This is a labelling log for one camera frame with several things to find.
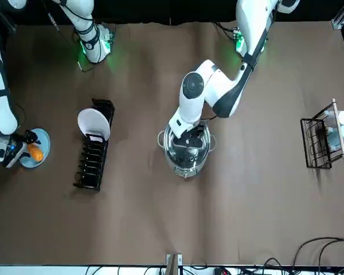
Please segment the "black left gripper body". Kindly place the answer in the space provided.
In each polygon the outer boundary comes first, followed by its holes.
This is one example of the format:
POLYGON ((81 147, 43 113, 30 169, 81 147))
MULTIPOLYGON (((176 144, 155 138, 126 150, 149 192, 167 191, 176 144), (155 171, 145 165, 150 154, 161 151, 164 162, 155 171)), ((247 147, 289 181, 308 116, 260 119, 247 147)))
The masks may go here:
POLYGON ((180 138, 174 137, 174 145, 177 147, 202 147, 201 137, 195 136, 195 129, 184 132, 180 138))

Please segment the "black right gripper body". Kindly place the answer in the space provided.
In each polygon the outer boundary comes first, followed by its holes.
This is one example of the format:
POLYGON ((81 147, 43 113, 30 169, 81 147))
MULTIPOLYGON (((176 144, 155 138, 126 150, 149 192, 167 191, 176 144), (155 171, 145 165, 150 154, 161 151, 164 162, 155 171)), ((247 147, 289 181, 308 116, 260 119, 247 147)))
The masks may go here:
POLYGON ((31 134, 29 132, 25 132, 23 135, 16 134, 15 139, 17 142, 30 144, 31 143, 31 134))

